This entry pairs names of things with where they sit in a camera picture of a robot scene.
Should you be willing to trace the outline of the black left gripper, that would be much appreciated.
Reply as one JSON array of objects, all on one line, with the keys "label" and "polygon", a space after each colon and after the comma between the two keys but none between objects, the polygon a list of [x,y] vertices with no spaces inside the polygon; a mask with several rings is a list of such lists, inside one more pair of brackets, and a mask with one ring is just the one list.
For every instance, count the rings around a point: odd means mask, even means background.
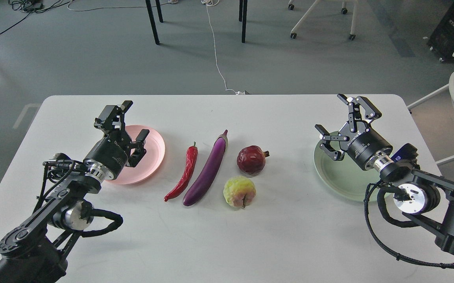
[{"label": "black left gripper", "polygon": [[92,147],[84,163],[103,165],[112,180],[118,178],[125,165],[135,168],[147,152],[144,146],[150,130],[141,129],[134,141],[125,132],[125,113],[132,105],[132,100],[125,100],[121,105],[106,105],[94,119],[94,127],[106,136]]}]

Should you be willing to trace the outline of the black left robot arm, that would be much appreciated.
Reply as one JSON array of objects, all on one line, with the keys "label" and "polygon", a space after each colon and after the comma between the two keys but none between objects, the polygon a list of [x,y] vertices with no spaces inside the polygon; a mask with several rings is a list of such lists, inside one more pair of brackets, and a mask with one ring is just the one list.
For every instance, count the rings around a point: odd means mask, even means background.
[{"label": "black left robot arm", "polygon": [[148,129],[135,140],[125,130],[125,113],[133,105],[107,105],[94,120],[103,131],[83,161],[58,153],[43,163],[43,186],[33,213],[0,240],[0,283],[55,283],[65,276],[67,256],[79,238],[115,231],[121,215],[94,208],[85,195],[96,194],[105,180],[124,167],[136,167],[146,154]]}]

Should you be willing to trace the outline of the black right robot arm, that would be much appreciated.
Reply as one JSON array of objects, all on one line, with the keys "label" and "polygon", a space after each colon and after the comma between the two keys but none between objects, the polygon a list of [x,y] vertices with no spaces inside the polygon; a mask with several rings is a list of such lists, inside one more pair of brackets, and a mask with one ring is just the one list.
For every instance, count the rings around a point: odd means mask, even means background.
[{"label": "black right robot arm", "polygon": [[383,219],[399,228],[421,227],[436,238],[441,251],[454,256],[454,181],[421,170],[417,148],[407,143],[396,153],[393,146],[371,126],[382,116],[364,97],[337,97],[348,107],[348,119],[338,134],[321,124],[318,146],[333,161],[345,155],[363,171],[375,170],[379,181],[369,183],[364,193],[364,218],[375,242],[398,261],[412,265],[454,269],[454,263],[433,263],[410,258],[390,249],[374,233],[369,219],[369,200],[377,189],[377,206]]}]

